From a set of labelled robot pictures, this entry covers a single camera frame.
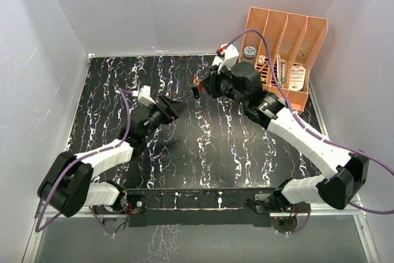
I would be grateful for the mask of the orange keyring carabiner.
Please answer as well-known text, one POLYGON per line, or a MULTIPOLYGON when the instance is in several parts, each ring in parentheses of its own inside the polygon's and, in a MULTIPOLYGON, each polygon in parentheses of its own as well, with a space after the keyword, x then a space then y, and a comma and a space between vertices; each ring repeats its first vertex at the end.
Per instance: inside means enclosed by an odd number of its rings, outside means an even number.
POLYGON ((201 80, 199 78, 193 79, 193 87, 201 87, 201 80))

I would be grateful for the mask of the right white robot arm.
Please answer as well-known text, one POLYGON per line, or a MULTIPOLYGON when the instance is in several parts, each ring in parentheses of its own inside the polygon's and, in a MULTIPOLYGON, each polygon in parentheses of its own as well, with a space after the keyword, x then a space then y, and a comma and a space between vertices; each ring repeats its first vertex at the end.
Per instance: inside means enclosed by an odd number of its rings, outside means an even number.
POLYGON ((236 63, 230 70, 212 65, 201 87, 213 98, 227 97, 264 129, 284 139, 320 171, 315 177, 282 182, 261 206, 290 211, 298 203, 326 203, 344 209, 364 185, 369 161, 359 153, 334 147, 291 111, 286 102, 263 89, 260 73, 250 63, 236 63))

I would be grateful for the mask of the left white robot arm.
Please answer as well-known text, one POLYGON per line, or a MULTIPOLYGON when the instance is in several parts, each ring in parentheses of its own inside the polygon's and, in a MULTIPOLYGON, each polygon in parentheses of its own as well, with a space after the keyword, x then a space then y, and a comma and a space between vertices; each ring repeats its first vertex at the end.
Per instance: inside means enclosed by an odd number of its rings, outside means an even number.
POLYGON ((156 100, 143 97, 139 102, 117 139, 89 152, 59 154, 38 188, 38 197, 66 217, 87 206, 104 206, 114 213, 124 211, 126 189, 112 181, 95 183, 93 179, 139 156, 157 128, 177 120, 187 107, 185 102, 164 95, 156 100))

